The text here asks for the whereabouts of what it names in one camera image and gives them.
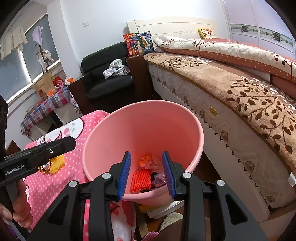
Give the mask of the person left hand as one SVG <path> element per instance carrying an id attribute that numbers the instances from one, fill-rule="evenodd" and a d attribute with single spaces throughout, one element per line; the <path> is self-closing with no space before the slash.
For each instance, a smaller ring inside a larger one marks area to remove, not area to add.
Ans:
<path id="1" fill-rule="evenodd" d="M 6 224 L 9 220 L 14 220 L 23 228 L 31 228 L 33 216 L 30 213 L 31 207 L 27 201 L 26 188 L 24 181 L 19 180 L 19 195 L 13 203 L 13 214 L 1 203 L 1 218 Z"/>

